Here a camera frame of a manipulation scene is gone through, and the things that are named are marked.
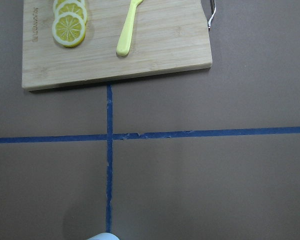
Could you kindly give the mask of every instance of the yellow plastic knife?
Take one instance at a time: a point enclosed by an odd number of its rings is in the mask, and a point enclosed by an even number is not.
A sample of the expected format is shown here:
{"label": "yellow plastic knife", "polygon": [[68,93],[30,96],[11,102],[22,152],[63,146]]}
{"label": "yellow plastic knife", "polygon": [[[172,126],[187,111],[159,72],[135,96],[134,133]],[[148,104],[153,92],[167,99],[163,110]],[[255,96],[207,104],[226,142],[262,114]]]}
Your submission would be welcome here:
{"label": "yellow plastic knife", "polygon": [[131,0],[128,14],[126,16],[123,29],[118,41],[118,45],[116,47],[116,53],[119,56],[126,56],[130,51],[130,45],[131,45],[131,39],[132,39],[132,33],[134,31],[134,22],[135,22],[135,15],[137,6],[142,2],[143,0]]}

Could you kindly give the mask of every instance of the blue painter's tape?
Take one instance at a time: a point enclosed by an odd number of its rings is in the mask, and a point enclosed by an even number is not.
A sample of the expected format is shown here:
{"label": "blue painter's tape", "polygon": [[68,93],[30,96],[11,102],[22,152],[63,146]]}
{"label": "blue painter's tape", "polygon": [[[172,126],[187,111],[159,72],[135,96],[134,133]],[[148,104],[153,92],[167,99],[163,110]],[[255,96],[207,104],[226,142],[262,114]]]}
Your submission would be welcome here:
{"label": "blue painter's tape", "polygon": [[220,136],[243,136],[243,135],[271,135],[271,134],[300,134],[298,127],[269,127],[269,128],[246,128],[246,129],[223,129],[223,130],[193,130],[193,131],[166,131],[114,134],[114,140],[131,139],[168,139],[168,138],[194,138],[194,137],[220,137]]}
{"label": "blue painter's tape", "polygon": [[107,104],[106,104],[106,121],[107,121],[107,162],[106,169],[106,210],[105,210],[105,231],[111,233],[112,227],[112,186],[113,186],[113,98],[112,88],[108,84],[107,87]]}
{"label": "blue painter's tape", "polygon": [[53,143],[53,142],[80,142],[80,141],[104,141],[106,134],[95,135],[68,135],[68,136],[25,136],[25,137],[0,137],[0,144],[20,143]]}

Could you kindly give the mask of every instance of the yellow lemon slice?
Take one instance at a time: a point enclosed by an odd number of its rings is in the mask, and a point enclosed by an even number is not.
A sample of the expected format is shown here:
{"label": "yellow lemon slice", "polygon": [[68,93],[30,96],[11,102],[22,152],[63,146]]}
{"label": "yellow lemon slice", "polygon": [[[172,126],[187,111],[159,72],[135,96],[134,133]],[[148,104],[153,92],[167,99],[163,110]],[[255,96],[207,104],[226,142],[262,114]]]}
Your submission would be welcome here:
{"label": "yellow lemon slice", "polygon": [[52,24],[52,35],[59,44],[65,47],[77,46],[85,38],[85,22],[74,12],[62,13]]}
{"label": "yellow lemon slice", "polygon": [[[62,4],[64,1],[66,1],[66,0],[54,0],[54,2],[53,2],[53,13],[54,13],[54,14],[56,13],[57,7],[58,7],[60,4]],[[82,3],[83,6],[86,5],[85,0],[77,0],[77,1],[80,2],[80,3]]]}
{"label": "yellow lemon slice", "polygon": [[55,10],[54,16],[57,17],[60,14],[73,12],[78,14],[84,21],[84,24],[87,23],[87,10],[85,6],[77,0],[66,0],[61,3]]}

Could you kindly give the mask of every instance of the metal handle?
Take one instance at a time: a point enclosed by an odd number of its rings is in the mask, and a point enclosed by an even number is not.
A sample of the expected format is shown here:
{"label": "metal handle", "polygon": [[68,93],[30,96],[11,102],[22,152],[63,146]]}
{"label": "metal handle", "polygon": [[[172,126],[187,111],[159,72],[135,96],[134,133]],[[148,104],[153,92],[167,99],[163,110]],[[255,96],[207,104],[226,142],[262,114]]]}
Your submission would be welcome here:
{"label": "metal handle", "polygon": [[211,6],[211,13],[212,13],[212,16],[210,17],[210,19],[209,19],[209,21],[208,21],[208,29],[209,29],[209,31],[210,31],[210,29],[211,29],[211,22],[212,22],[212,20],[214,19],[214,16],[215,16],[216,11],[217,11],[215,0],[210,0],[210,6]]}

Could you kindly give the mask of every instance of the wooden cutting board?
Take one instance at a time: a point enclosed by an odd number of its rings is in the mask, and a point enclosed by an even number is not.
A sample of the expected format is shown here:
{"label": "wooden cutting board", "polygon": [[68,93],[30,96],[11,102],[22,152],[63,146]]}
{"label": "wooden cutting board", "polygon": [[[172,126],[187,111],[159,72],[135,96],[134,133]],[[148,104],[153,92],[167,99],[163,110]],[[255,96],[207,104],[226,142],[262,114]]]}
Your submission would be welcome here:
{"label": "wooden cutting board", "polygon": [[144,0],[136,10],[130,52],[116,48],[130,0],[85,0],[86,36],[75,48],[52,36],[53,0],[24,0],[22,87],[41,90],[209,68],[201,0]]}

